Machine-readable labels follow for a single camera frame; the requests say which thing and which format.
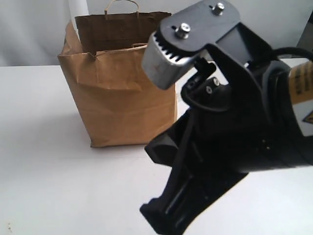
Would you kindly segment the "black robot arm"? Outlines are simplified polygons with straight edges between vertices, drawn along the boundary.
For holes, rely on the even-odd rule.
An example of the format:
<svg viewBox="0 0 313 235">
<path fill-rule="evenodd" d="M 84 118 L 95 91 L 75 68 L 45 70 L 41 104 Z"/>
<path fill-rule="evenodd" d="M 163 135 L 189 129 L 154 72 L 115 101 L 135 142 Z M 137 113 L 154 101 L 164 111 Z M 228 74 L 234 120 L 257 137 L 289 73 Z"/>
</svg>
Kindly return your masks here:
<svg viewBox="0 0 313 235">
<path fill-rule="evenodd" d="M 184 114 L 145 147 L 171 168 L 160 197 L 140 208 L 159 235 L 181 235 L 249 173 L 313 164 L 311 62 L 272 61 L 252 70 L 199 60 L 181 89 Z"/>
</svg>

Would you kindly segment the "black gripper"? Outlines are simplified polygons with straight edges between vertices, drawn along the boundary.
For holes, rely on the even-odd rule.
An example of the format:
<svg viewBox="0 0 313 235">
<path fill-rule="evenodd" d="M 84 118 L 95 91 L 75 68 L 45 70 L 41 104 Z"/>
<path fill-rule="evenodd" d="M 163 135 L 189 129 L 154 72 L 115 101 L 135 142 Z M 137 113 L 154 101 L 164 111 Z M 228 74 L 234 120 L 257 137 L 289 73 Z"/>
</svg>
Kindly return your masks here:
<svg viewBox="0 0 313 235">
<path fill-rule="evenodd" d="M 164 196 L 221 196 L 250 172 L 288 168 L 274 122 L 242 105 L 213 113 L 190 107 L 145 147 L 171 167 Z"/>
</svg>

